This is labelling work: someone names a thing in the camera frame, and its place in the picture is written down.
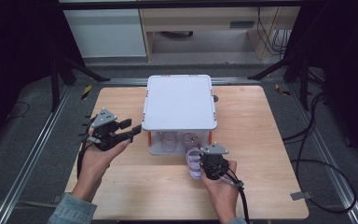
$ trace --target wrist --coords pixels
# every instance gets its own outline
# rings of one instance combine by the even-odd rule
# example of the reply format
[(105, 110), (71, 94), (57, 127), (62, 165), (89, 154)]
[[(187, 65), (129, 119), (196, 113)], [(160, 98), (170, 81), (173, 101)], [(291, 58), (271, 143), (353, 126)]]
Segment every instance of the wrist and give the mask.
[(226, 214), (220, 214), (218, 215), (218, 217), (220, 223), (227, 224), (229, 221), (236, 218), (237, 216), (235, 215), (235, 213), (226, 213)]
[(91, 203), (100, 184), (101, 180), (90, 180), (80, 175), (71, 195), (82, 201)]

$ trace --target black cable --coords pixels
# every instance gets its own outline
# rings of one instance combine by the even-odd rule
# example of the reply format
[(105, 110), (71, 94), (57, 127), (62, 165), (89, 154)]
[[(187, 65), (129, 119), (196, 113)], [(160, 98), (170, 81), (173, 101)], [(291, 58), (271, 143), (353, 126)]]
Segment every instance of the black cable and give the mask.
[(301, 154), (302, 154), (302, 151), (304, 149), (304, 144), (305, 144), (305, 140), (307, 139), (307, 135), (308, 135), (308, 132), (310, 131), (310, 127), (313, 125), (314, 121), (315, 121), (315, 110), (316, 110), (316, 105), (319, 103), (319, 98), (321, 96), (324, 95), (324, 92), (321, 92), (319, 94), (317, 94), (313, 99), (312, 99), (312, 102), (310, 104), (310, 124), (308, 125), (308, 127), (305, 129), (305, 132), (304, 132), (304, 138), (301, 142), (301, 146), (300, 146), (300, 150), (298, 151), (298, 155), (297, 155), (297, 163), (296, 163), (296, 178), (298, 180), (298, 169), (299, 169), (299, 161), (301, 159)]
[(216, 170), (216, 174), (223, 173), (223, 175), (228, 176), (234, 183), (234, 188), (237, 188), (238, 192), (240, 193), (241, 199), (242, 199), (242, 206), (243, 206), (243, 215), (245, 222), (247, 224), (250, 224), (250, 218), (249, 218), (249, 212), (248, 212), (248, 203), (246, 202), (245, 192), (243, 191), (243, 186), (240, 186), (240, 184), (243, 185), (243, 182), (238, 179), (238, 177), (235, 175), (235, 173), (228, 167), (228, 170), (231, 171), (231, 173), (234, 175), (234, 177), (227, 172), (227, 170), (223, 170), (219, 166), (216, 166), (212, 162), (208, 161), (209, 164), (211, 164)]
[(267, 51), (268, 51), (269, 54), (271, 54), (271, 55), (279, 55), (279, 54), (277, 54), (277, 53), (271, 53), (271, 51), (269, 51), (269, 46), (267, 45), (267, 42), (269, 43), (269, 40), (267, 39), (267, 42), (264, 41), (264, 39), (263, 39), (263, 37), (261, 36), (260, 31), (259, 31), (259, 29), (258, 29), (258, 28), (259, 28), (259, 25), (261, 25), (261, 27), (263, 28), (264, 33), (266, 34), (266, 36), (269, 37), (269, 36), (267, 35), (266, 30), (264, 29), (263, 23), (262, 23), (261, 20), (260, 20), (260, 7), (257, 8), (257, 33), (258, 33), (258, 36), (260, 37), (261, 41), (264, 43), (264, 46), (266, 47), (266, 49), (267, 49)]
[(357, 203), (357, 193), (356, 193), (356, 190), (353, 186), (353, 184), (351, 183), (351, 181), (348, 179), (348, 177), (342, 173), (340, 170), (338, 170), (337, 167), (329, 164), (329, 163), (326, 163), (326, 162), (323, 162), (323, 161), (316, 161), (316, 160), (305, 160), (305, 159), (302, 159), (302, 160), (291, 160), (290, 162), (313, 162), (313, 163), (319, 163), (319, 164), (322, 164), (322, 165), (326, 165), (328, 167), (330, 167), (331, 169), (333, 169), (334, 171), (336, 171), (337, 173), (339, 173), (342, 177), (344, 177), (344, 179), (347, 181), (351, 191), (352, 191), (352, 194), (353, 194), (353, 201), (351, 203), (351, 205), (343, 210), (333, 210), (333, 209), (329, 209), (329, 208), (326, 208), (326, 207), (323, 207), (321, 206), (320, 204), (316, 203), (314, 200), (312, 199), (308, 199), (308, 201), (310, 201), (311, 203), (313, 203), (314, 205), (316, 205), (317, 207), (323, 209), (324, 211), (326, 212), (329, 212), (329, 213), (334, 213), (334, 214), (342, 214), (342, 213), (347, 213), (349, 211), (352, 210), (352, 208), (356, 205)]
[(25, 103), (23, 101), (18, 101), (15, 105), (17, 104), (24, 104), (24, 105), (27, 105), (27, 109), (25, 110), (25, 112), (23, 112), (22, 114), (20, 115), (17, 115), (17, 116), (14, 116), (14, 117), (8, 117), (7, 119), (17, 119), (17, 118), (20, 118), (22, 116), (24, 116), (29, 110), (30, 110), (30, 105), (28, 103)]
[(89, 123), (87, 124), (87, 128), (86, 128), (86, 131), (85, 131), (85, 136), (83, 138), (83, 141), (82, 141), (82, 144), (81, 144), (81, 149), (77, 155), (77, 169), (76, 169), (76, 176), (77, 176), (77, 179), (79, 178), (80, 176), (80, 171), (81, 171), (81, 166), (82, 166), (82, 162), (83, 162), (83, 157), (84, 157), (84, 153), (86, 152), (86, 149), (89, 148), (90, 146), (94, 145), (94, 143), (91, 143), (90, 145), (88, 145), (86, 147), (86, 143), (87, 143), (87, 139), (88, 139), (88, 136), (89, 136), (89, 130), (90, 130), (90, 127), (91, 127), (91, 124), (92, 122), (94, 122), (94, 120), (96, 119), (97, 117), (94, 117), (92, 119), (89, 120)]
[[(315, 98), (313, 98), (312, 103), (311, 103), (311, 108), (312, 108), (312, 105), (315, 104), (315, 102), (314, 102), (315, 99), (318, 99), (318, 100), (319, 100), (319, 97), (321, 97), (322, 95), (324, 95), (323, 92), (319, 93), (318, 95), (315, 96)], [(285, 142), (285, 141), (287, 141), (287, 140), (290, 140), (290, 139), (293, 139), (293, 138), (297, 138), (297, 137), (299, 137), (300, 135), (304, 134), (305, 132), (308, 132), (309, 129), (310, 129), (310, 127), (312, 126), (314, 120), (315, 120), (315, 117), (312, 116), (313, 114), (314, 114), (314, 111), (311, 112), (310, 123), (309, 123), (309, 125), (307, 126), (307, 128), (305, 128), (303, 131), (301, 131), (301, 132), (299, 132), (299, 133), (296, 133), (296, 134), (294, 134), (294, 135), (292, 135), (292, 136), (284, 137), (284, 138), (282, 139), (283, 142)]]
[[(266, 31), (266, 28), (264, 27), (263, 22), (262, 22), (261, 19), (260, 19), (260, 7), (257, 8), (257, 29), (256, 29), (256, 30), (257, 30), (257, 34), (258, 34), (258, 36), (260, 37), (261, 41), (263, 42), (263, 44), (264, 44), (264, 46), (266, 47), (266, 49), (267, 49), (267, 51), (268, 51), (269, 54), (271, 54), (271, 55), (280, 55), (280, 57), (282, 57), (282, 55), (283, 55), (283, 54), (285, 53), (285, 51), (286, 51), (286, 47), (284, 47), (284, 49), (283, 49), (284, 35), (286, 34), (286, 31), (284, 31), (284, 33), (283, 33), (282, 44), (281, 44), (280, 46), (278, 46), (278, 45), (275, 44), (275, 41), (276, 41), (276, 39), (278, 38), (279, 31), (276, 31), (276, 32), (275, 32), (274, 37), (273, 37), (273, 41), (272, 41), (272, 44), (271, 44), (271, 43), (269, 42), (269, 39), (268, 39), (268, 38), (267, 38), (267, 41), (265, 41), (264, 38), (261, 36), (260, 31), (259, 31), (259, 26), (262, 27), (263, 32), (264, 32), (264, 34), (266, 35), (266, 37), (269, 37), (269, 35), (267, 34), (267, 31)], [(269, 47), (270, 47), (273, 51), (279, 52), (279, 53), (272, 53), (272, 52), (269, 50)]]
[[(313, 125), (312, 130), (310, 130), (310, 132), (308, 132), (307, 136), (305, 137), (306, 139), (313, 133), (313, 130), (315, 130), (315, 125)], [(287, 143), (283, 143), (284, 145), (290, 145), (290, 144), (294, 144), (297, 142), (301, 142), (303, 139), (299, 139), (293, 142), (287, 142)]]
[[(319, 93), (318, 95), (316, 95), (313, 99), (312, 99), (312, 102), (311, 102), (311, 118), (310, 118), (310, 125), (311, 124), (314, 124), (315, 122), (315, 110), (316, 110), (316, 105), (320, 102), (320, 97), (322, 97), (324, 95), (323, 92)], [(340, 175), (342, 175), (345, 180), (347, 181), (348, 185), (350, 186), (351, 188), (351, 191), (353, 193), (353, 202), (351, 203), (351, 205), (348, 207), (348, 208), (345, 208), (343, 210), (333, 210), (333, 209), (329, 209), (329, 208), (326, 208), (326, 207), (323, 207), (321, 206), (320, 204), (316, 203), (314, 200), (312, 199), (308, 199), (311, 203), (313, 203), (314, 205), (316, 205), (317, 207), (323, 209), (324, 211), (326, 212), (329, 212), (329, 213), (333, 213), (333, 214), (342, 214), (342, 213), (347, 213), (349, 212), (355, 205), (356, 205), (356, 202), (357, 202), (357, 195), (356, 195), (356, 191), (352, 185), (352, 183), (350, 182), (350, 180), (347, 178), (347, 176), (345, 174), (343, 174), (340, 170), (338, 170), (337, 167), (331, 165), (331, 164), (328, 164), (326, 162), (323, 162), (323, 161), (316, 161), (316, 160), (305, 160), (305, 159), (301, 159), (301, 154), (302, 154), (302, 151), (303, 151), (303, 148), (304, 148), (304, 144), (305, 144), (305, 141), (306, 141), (306, 138), (308, 137), (308, 133), (309, 133), (309, 130), (310, 130), (310, 125), (304, 130), (305, 132), (303, 132), (304, 134), (304, 138), (301, 140), (301, 147), (300, 147), (300, 150), (298, 152), (298, 155), (297, 155), (297, 159), (296, 160), (291, 160), (291, 162), (295, 162), (296, 163), (296, 178), (297, 178), (297, 181), (298, 181), (298, 185), (300, 186), (300, 189), (301, 191), (304, 191), (301, 184), (300, 184), (300, 181), (299, 181), (299, 164), (301, 161), (303, 162), (314, 162), (314, 163), (320, 163), (320, 164), (323, 164), (323, 165), (326, 165), (332, 169), (334, 169), (336, 172), (338, 172)]]

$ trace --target white cabinet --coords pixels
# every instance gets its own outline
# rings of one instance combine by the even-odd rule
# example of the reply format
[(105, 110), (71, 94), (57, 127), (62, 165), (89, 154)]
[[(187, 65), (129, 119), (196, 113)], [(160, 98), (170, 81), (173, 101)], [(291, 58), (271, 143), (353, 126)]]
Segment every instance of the white cabinet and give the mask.
[[(60, 0), (69, 2), (112, 0)], [(64, 11), (83, 58), (146, 57), (138, 9)]]

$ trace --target metal bracket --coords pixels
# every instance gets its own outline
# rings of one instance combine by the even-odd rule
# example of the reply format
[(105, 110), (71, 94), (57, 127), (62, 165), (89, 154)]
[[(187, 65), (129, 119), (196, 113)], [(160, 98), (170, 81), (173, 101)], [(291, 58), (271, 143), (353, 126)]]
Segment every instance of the metal bracket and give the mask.
[(217, 144), (216, 142), (214, 144), (211, 144), (207, 147), (202, 147), (200, 150), (209, 155), (224, 155), (228, 154), (228, 150), (222, 147), (221, 145)]
[(310, 199), (312, 198), (312, 195), (309, 192), (296, 192), (296, 193), (291, 193), (290, 196), (292, 196), (293, 201), (297, 201), (300, 199)]
[(106, 123), (110, 123), (115, 120), (117, 120), (117, 116), (105, 109), (104, 107), (98, 114), (97, 118), (95, 118), (94, 122), (91, 123), (91, 127), (98, 128)]

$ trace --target black stand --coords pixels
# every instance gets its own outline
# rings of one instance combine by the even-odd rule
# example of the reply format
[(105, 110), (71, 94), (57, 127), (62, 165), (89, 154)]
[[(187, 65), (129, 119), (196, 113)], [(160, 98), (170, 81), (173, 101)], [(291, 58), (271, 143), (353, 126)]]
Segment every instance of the black stand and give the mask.
[(308, 57), (307, 45), (310, 40), (314, 37), (314, 34), (318, 32), (318, 28), (321, 24), (321, 17), (324, 15), (326, 8), (329, 6), (330, 2), (334, 0), (328, 0), (324, 3), (323, 8), (320, 10), (318, 15), (313, 20), (310, 27), (306, 30), (306, 32), (301, 36), (298, 42), (293, 47), (293, 50), (287, 52), (284, 55), (284, 58), (279, 62), (273, 64), (271, 67), (262, 71), (261, 73), (248, 77), (248, 79), (256, 79), (259, 80), (270, 73), (276, 71), (277, 69), (288, 66), (287, 70), (283, 76), (284, 81), (286, 82), (294, 82), (297, 76), (300, 76), (300, 102), (304, 106), (304, 109), (309, 110), (308, 102), (307, 102), (307, 94), (308, 94), (308, 81), (309, 81), (309, 65), (308, 65)]
[(52, 107), (51, 111), (55, 111), (60, 103), (60, 91), (59, 91), (59, 75), (65, 85), (74, 85), (76, 82), (75, 75), (71, 71), (72, 68), (77, 69), (83, 74), (95, 79), (99, 82), (110, 81), (110, 78), (101, 77), (86, 66), (76, 62), (75, 60), (64, 56), (60, 47), (55, 42), (52, 32), (49, 31), (46, 24), (40, 19), (40, 15), (37, 15), (38, 11), (32, 6), (30, 1), (24, 1), (20, 6), (21, 12), (25, 18), (28, 18), (33, 29), (40, 37), (41, 45), (48, 55), (50, 64), (51, 75), (51, 90), (52, 90)]

